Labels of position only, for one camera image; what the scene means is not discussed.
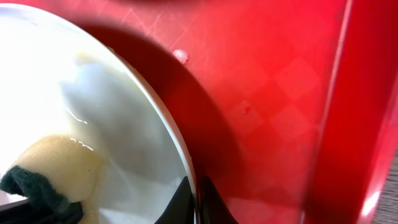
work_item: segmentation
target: black object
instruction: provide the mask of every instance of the black object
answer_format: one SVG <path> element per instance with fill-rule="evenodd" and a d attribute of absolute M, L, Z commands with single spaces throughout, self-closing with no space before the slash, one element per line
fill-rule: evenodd
<path fill-rule="evenodd" d="M 203 179 L 200 207 L 202 224 L 238 224 L 209 177 Z"/>
<path fill-rule="evenodd" d="M 33 207 L 27 200 L 0 206 L 0 224 L 77 224 L 81 218 L 80 202 L 71 203 L 63 213 L 46 206 Z"/>
<path fill-rule="evenodd" d="M 184 177 L 155 224 L 192 224 L 194 209 L 191 186 L 188 177 Z"/>

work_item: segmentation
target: red tray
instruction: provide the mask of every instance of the red tray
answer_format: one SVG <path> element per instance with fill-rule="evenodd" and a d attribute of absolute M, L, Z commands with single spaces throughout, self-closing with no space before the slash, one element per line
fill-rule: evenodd
<path fill-rule="evenodd" d="M 398 1 L 14 2 L 134 66 L 239 223 L 370 223 L 398 136 Z"/>

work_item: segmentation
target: white plate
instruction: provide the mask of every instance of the white plate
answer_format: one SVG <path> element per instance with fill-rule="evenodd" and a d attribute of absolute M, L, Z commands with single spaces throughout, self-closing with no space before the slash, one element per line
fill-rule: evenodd
<path fill-rule="evenodd" d="M 64 19 L 0 4 L 0 103 L 0 176 L 38 138 L 63 133 L 109 158 L 100 223 L 153 224 L 185 176 L 196 198 L 190 156 L 163 102 L 133 68 Z M 15 200 L 0 195 L 0 203 Z"/>

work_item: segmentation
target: red plastic surface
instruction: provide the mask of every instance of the red plastic surface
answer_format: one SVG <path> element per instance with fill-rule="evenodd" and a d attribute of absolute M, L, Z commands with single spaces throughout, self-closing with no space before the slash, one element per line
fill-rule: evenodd
<path fill-rule="evenodd" d="M 398 138 L 397 10 L 353 1 L 305 223 L 372 221 Z"/>

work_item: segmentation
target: sponge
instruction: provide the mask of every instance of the sponge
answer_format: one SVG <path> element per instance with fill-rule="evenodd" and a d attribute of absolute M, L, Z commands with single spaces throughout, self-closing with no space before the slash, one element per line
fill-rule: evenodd
<path fill-rule="evenodd" d="M 39 139 L 13 163 L 0 189 L 64 212 L 73 202 L 92 200 L 104 159 L 81 141 L 64 135 Z"/>

